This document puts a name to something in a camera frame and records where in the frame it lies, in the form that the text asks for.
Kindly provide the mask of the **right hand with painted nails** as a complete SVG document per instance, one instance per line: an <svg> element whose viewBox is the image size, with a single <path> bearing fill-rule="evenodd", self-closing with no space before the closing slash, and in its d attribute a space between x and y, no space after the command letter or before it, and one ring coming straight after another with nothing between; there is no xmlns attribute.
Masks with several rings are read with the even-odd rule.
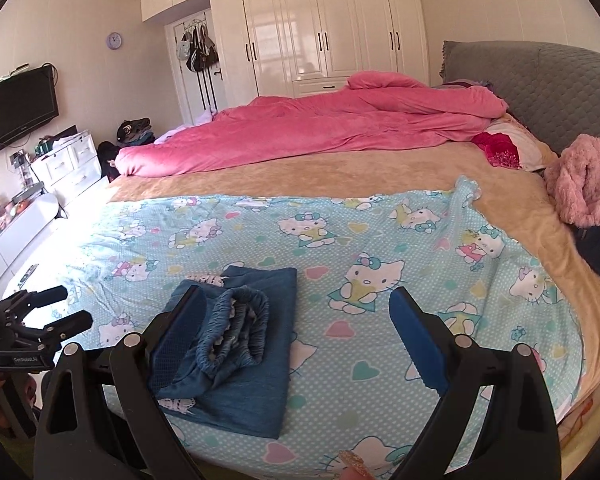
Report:
<svg viewBox="0 0 600 480"><path fill-rule="evenodd" d="M338 458L344 466L338 477L339 480L375 480L360 456L351 451L341 451Z"/></svg>

